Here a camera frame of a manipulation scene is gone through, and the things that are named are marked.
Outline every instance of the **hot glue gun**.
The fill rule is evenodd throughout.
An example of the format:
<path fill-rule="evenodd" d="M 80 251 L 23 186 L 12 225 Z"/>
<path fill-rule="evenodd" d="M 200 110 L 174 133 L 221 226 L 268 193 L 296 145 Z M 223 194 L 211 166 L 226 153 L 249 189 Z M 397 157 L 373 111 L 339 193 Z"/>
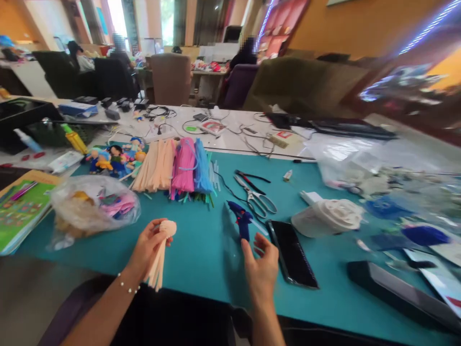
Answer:
<path fill-rule="evenodd" d="M 237 224 L 239 225 L 240 238 L 246 239 L 250 242 L 250 233 L 248 232 L 248 224 L 252 223 L 253 216 L 239 206 L 237 203 L 227 201 L 230 210 L 232 210 L 237 217 Z"/>

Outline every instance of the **red-handled pliers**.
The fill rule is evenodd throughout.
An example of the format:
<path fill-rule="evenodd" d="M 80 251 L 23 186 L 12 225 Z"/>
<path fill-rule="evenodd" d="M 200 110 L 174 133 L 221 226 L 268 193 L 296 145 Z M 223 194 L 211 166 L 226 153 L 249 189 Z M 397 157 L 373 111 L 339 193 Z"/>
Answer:
<path fill-rule="evenodd" d="M 263 181 L 265 181 L 266 183 L 270 183 L 270 180 L 267 180 L 266 178 L 263 178 L 263 177 L 260 177 L 260 176 L 257 176 L 257 175 L 252 175 L 252 174 L 247 174 L 247 173 L 243 173 L 242 171 L 239 171 L 239 170 L 235 170 L 235 174 L 238 174 L 239 176 L 242 177 L 242 179 L 244 181 L 246 181 L 248 183 L 249 186 L 251 186 L 257 193 L 260 193 L 261 195 L 266 195 L 266 193 L 264 191 L 261 191 L 260 189 L 258 189 L 251 181 L 250 179 L 247 178 L 247 176 L 249 177 L 252 177 L 252 178 L 256 178 L 256 179 L 261 179 Z"/>

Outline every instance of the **bracelet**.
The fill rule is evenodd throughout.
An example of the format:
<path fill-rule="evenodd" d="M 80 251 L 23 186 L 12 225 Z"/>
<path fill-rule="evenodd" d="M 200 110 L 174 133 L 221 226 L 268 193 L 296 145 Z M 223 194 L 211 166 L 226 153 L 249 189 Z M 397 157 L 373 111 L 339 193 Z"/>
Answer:
<path fill-rule="evenodd" d="M 125 283 L 123 281 L 120 281 L 120 286 L 124 286 Z M 134 290 L 134 294 L 136 294 L 139 290 L 141 289 L 141 286 L 138 286 L 137 290 Z M 131 288 L 128 288 L 128 293 L 131 293 L 133 290 Z"/>

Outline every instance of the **hand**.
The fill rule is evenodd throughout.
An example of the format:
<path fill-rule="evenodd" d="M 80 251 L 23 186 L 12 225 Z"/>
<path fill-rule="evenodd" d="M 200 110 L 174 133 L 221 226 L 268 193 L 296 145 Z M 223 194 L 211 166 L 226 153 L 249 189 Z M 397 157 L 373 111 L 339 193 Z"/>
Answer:
<path fill-rule="evenodd" d="M 165 239 L 165 234 L 159 231 L 159 226 L 162 221 L 167 219 L 156 219 L 149 222 L 146 228 L 139 235 L 136 246 L 134 247 L 133 254 L 125 267 L 126 272 L 129 273 L 138 282 L 144 280 L 147 271 L 154 262 L 155 253 L 160 243 Z M 168 238 L 166 246 L 171 246 L 173 238 Z"/>
<path fill-rule="evenodd" d="M 245 256 L 245 273 L 255 307 L 263 307 L 274 302 L 274 286 L 279 272 L 279 249 L 260 233 L 255 236 L 255 252 L 261 257 L 255 259 L 250 244 L 242 239 Z"/>

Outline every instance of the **teal table mat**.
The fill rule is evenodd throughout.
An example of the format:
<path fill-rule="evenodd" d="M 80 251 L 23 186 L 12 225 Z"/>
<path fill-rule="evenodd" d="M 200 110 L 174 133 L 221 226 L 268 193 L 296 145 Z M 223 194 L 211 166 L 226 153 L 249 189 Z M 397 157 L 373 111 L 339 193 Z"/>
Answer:
<path fill-rule="evenodd" d="M 358 203 L 356 196 L 324 186 L 316 164 L 215 152 L 212 159 L 218 160 L 219 172 L 240 198 L 246 198 L 246 193 L 233 178 L 236 169 L 272 181 L 268 184 L 251 179 L 277 205 L 279 211 L 273 216 L 274 220 L 288 222 L 292 215 L 306 208 L 299 196 L 301 190 L 315 191 L 323 198 L 347 198 Z M 88 166 L 81 166 L 75 175 L 87 174 L 88 169 Z M 291 180 L 284 182 L 283 175 L 290 169 L 293 169 Z M 214 208 L 202 202 L 170 201 L 162 191 L 151 194 L 152 200 L 143 194 L 138 196 L 142 214 L 134 225 L 79 239 L 67 249 L 49 252 L 46 247 L 53 234 L 52 212 L 17 253 L 114 275 L 126 265 L 144 227 L 152 219 L 166 217 L 177 223 L 178 231 L 166 252 L 163 286 L 250 307 L 238 226 L 225 203 L 226 200 L 239 201 L 222 182 L 221 192 L 213 197 Z M 279 272 L 275 288 L 277 313 L 409 345 L 450 344 L 451 336 L 422 327 L 349 280 L 346 274 L 348 261 L 370 260 L 432 294 L 417 274 L 394 271 L 385 265 L 388 259 L 384 255 L 367 253 L 356 245 L 357 237 L 377 234 L 387 227 L 371 215 L 366 218 L 369 223 L 363 224 L 359 232 L 319 239 L 298 234 L 320 289 L 309 290 L 288 284 Z M 250 237 L 254 237 L 256 231 L 257 228 L 250 225 Z"/>

